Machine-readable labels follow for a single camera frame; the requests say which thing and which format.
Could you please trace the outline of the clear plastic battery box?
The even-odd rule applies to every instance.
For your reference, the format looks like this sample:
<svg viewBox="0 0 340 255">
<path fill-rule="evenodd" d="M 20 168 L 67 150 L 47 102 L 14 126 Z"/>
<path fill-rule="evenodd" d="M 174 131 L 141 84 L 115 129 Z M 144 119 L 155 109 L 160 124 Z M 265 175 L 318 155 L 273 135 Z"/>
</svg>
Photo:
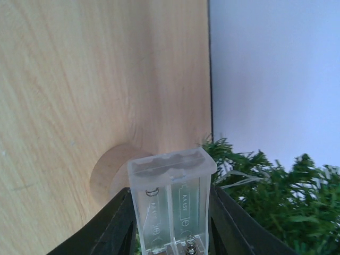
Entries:
<svg viewBox="0 0 340 255">
<path fill-rule="evenodd" d="M 201 147 L 127 164 L 142 254 L 208 254 L 211 176 Z"/>
</svg>

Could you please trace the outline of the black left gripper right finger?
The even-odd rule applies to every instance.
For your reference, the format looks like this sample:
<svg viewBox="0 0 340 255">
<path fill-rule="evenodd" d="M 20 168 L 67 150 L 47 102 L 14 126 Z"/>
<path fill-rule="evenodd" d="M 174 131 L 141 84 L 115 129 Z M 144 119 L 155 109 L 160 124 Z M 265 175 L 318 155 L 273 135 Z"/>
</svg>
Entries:
<svg viewBox="0 0 340 255">
<path fill-rule="evenodd" d="M 220 187 L 210 188 L 208 226 L 210 254 L 296 255 Z"/>
</svg>

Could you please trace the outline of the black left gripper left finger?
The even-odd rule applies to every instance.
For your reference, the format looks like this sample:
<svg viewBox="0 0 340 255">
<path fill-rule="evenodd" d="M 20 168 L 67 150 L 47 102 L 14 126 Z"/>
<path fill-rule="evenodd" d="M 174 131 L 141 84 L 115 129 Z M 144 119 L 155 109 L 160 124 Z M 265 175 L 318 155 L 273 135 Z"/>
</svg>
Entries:
<svg viewBox="0 0 340 255">
<path fill-rule="evenodd" d="M 48 254 L 134 254 L 136 224 L 131 191 L 123 188 L 83 228 Z"/>
</svg>

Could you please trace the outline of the clear wire fairy lights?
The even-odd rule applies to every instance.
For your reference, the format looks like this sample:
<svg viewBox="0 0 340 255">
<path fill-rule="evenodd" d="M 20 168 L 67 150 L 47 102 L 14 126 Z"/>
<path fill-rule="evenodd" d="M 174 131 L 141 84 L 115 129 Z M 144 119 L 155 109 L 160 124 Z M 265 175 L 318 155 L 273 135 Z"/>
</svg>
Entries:
<svg viewBox="0 0 340 255">
<path fill-rule="evenodd" d="M 289 184 L 307 184 L 311 182 L 312 186 L 317 188 L 321 187 L 321 184 L 327 184 L 333 176 L 339 177 L 339 167 L 325 165 L 322 169 L 308 168 L 308 171 L 301 173 L 295 173 L 293 171 L 286 172 L 284 170 L 270 170 L 262 171 L 257 170 L 254 174 L 246 174 L 244 172 L 232 170 L 228 171 L 225 175 L 214 181 L 214 185 L 221 187 L 222 189 L 228 189 L 235 186 L 245 185 L 252 182 L 260 183 L 284 183 L 287 181 Z"/>
</svg>

